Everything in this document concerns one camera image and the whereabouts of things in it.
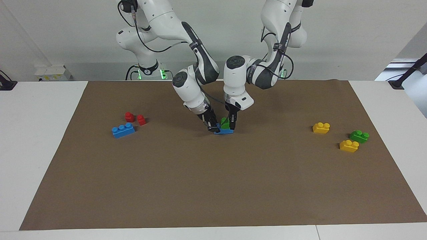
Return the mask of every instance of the power strip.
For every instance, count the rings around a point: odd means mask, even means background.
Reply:
[[[41,81],[71,81],[73,76],[65,66],[38,67],[34,74]]]

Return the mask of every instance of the white table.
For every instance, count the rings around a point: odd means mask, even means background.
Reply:
[[[427,210],[427,119],[387,82],[350,82]],[[20,82],[0,92],[0,239],[426,240],[427,223],[18,231],[87,82]]]

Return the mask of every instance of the yellow lego block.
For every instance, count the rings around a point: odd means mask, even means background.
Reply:
[[[355,152],[359,149],[360,143],[352,142],[351,140],[342,141],[339,144],[339,149],[347,152]]]
[[[323,123],[316,123],[313,126],[313,132],[325,134],[325,133],[329,132],[329,128],[330,128],[330,124],[329,123],[325,123],[325,124],[323,124]]]

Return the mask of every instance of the black cable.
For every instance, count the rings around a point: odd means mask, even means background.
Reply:
[[[260,64],[257,64],[257,66],[260,66],[260,67],[263,67],[263,68],[265,68],[265,69],[267,69],[268,71],[270,71],[274,76],[276,76],[276,77],[278,77],[278,78],[280,78],[280,79],[283,79],[283,80],[285,80],[285,79],[288,79],[288,78],[290,78],[291,76],[292,76],[292,74],[293,74],[293,71],[294,71],[294,62],[293,62],[293,60],[292,60],[292,58],[291,57],[289,57],[288,55],[286,55],[286,54],[284,54],[284,56],[285,57],[287,57],[290,61],[291,61],[291,63],[292,63],[292,70],[291,70],[291,73],[289,74],[289,76],[286,76],[286,77],[281,77],[281,76],[279,76],[279,75],[277,75],[277,74],[275,74],[271,69],[269,69],[268,67],[266,67],[266,66],[263,66],[263,65],[260,65]]]
[[[133,79],[132,79],[132,74],[134,74],[134,73],[138,73],[138,74],[139,74],[139,72],[138,72],[138,71],[133,71],[133,72],[131,72],[131,81],[133,80]]]
[[[10,79],[10,77],[5,72],[3,72],[2,70],[0,70],[0,72],[3,73],[3,75],[5,75],[9,79],[9,81],[12,82],[12,79]]]
[[[263,38],[261,38],[261,42],[263,42],[263,41],[264,41],[264,39],[266,38],[266,36],[268,36],[268,35],[270,35],[270,34],[272,34],[272,35],[274,35],[274,36],[277,36],[275,33],[273,33],[273,32],[269,32],[269,33],[265,34],[265,36],[263,36]]]
[[[266,30],[266,26],[264,26],[264,28],[263,28],[263,32],[261,33],[261,41],[260,42],[263,42],[263,36],[264,36],[264,31]]]
[[[127,80],[128,80],[129,73],[131,72],[132,68],[134,68],[134,67],[138,67],[138,65],[132,65],[132,66],[128,69],[128,72],[126,73],[125,81],[127,81]]]
[[[217,102],[219,102],[219,103],[221,103],[221,104],[224,104],[225,105],[225,102],[223,102],[223,101],[221,101],[221,100],[218,100],[217,98],[214,98],[213,96],[211,96],[209,93],[207,93],[203,88],[202,88],[202,86],[200,86],[200,84],[199,84],[199,82],[196,80],[196,82],[197,82],[197,85],[199,85],[199,87],[200,87],[200,90],[207,96],[207,97],[209,97],[209,98],[211,98],[212,100],[214,100],[214,101],[217,101]]]
[[[173,73],[172,73],[172,71],[170,71],[170,70],[165,70],[164,72],[165,72],[165,73],[170,73],[170,74],[172,74],[172,78],[173,78]]]
[[[266,59],[267,55],[268,55],[268,53],[266,53],[266,55],[263,57],[263,60],[262,60],[262,61],[264,61],[264,59]]]
[[[403,73],[403,74],[401,74],[401,75],[397,75],[397,76],[391,77],[391,78],[387,79],[387,80],[386,80],[386,82],[388,82],[389,80],[391,80],[391,79],[393,79],[393,78],[395,78],[395,77],[400,77],[400,76],[403,76],[403,75],[404,75],[404,73]]]
[[[172,46],[169,46],[169,47],[168,47],[168,48],[166,48],[166,49],[163,49],[163,50],[161,50],[161,51],[156,51],[156,50],[153,50],[153,49],[149,48],[147,45],[145,45],[144,41],[142,40],[141,36],[139,35],[138,26],[137,26],[136,24],[135,24],[135,28],[136,28],[136,33],[138,34],[138,38],[139,38],[139,40],[141,41],[141,43],[144,45],[144,47],[146,47],[148,50],[150,50],[150,51],[152,51],[152,52],[155,52],[155,53],[162,53],[162,52],[165,52],[165,51],[167,51],[168,49],[170,49],[170,48],[172,48],[172,47],[174,47],[174,46],[176,46],[176,45],[178,45],[178,44],[181,44],[181,43],[188,43],[188,42],[186,42],[186,41],[177,42],[177,43],[173,44]]]
[[[124,20],[124,21],[129,25],[129,26],[134,27],[134,26],[133,26],[133,25],[131,25],[131,24],[126,20],[126,18],[123,16],[122,11],[120,10],[120,4],[123,4],[123,2],[122,2],[122,1],[120,1],[120,2],[119,2],[119,4],[117,4],[117,10],[119,11],[120,16],[122,16],[123,20]]]

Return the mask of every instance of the blue lego block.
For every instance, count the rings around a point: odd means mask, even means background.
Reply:
[[[214,134],[215,135],[224,135],[224,134],[233,134],[234,133],[234,130],[231,130],[231,129],[222,129],[222,128],[220,128],[220,124],[219,123],[217,123],[216,124],[218,127],[219,127],[219,129],[221,130],[220,132],[214,132]]]
[[[132,123],[126,123],[126,125],[120,125],[118,128],[114,127],[112,132],[115,138],[121,138],[134,133],[135,129]]]

